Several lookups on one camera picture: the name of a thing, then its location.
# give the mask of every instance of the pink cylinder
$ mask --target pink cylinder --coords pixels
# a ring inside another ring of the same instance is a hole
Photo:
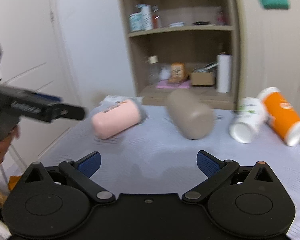
[[[107,139],[139,123],[141,119],[138,105],[128,99],[95,114],[92,125],[99,138]]]

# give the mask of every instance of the white cup with green print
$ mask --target white cup with green print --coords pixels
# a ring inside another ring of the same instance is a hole
[[[240,101],[238,116],[229,127],[229,133],[236,141],[251,143],[267,118],[267,109],[261,100],[243,98]]]

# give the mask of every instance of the triangular cutout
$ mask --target triangular cutout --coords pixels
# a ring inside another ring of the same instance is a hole
[[[265,168],[260,168],[258,170],[255,180],[273,182],[272,178],[270,177],[269,173],[267,172],[267,170]]]
[[[41,180],[43,180],[43,176],[41,175],[40,170],[34,168],[29,174],[29,176],[27,177],[27,179],[25,180],[25,182],[34,182],[34,181],[41,181]]]

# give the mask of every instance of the cardboard box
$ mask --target cardboard box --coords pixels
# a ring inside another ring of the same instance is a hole
[[[214,72],[192,72],[190,79],[193,86],[212,86],[215,84]]]

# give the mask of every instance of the pink mat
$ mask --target pink mat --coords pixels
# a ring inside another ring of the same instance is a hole
[[[177,88],[189,89],[190,87],[191,87],[191,80],[185,81],[181,84],[171,84],[168,83],[168,80],[161,80],[157,84],[157,88],[159,89],[177,89]]]

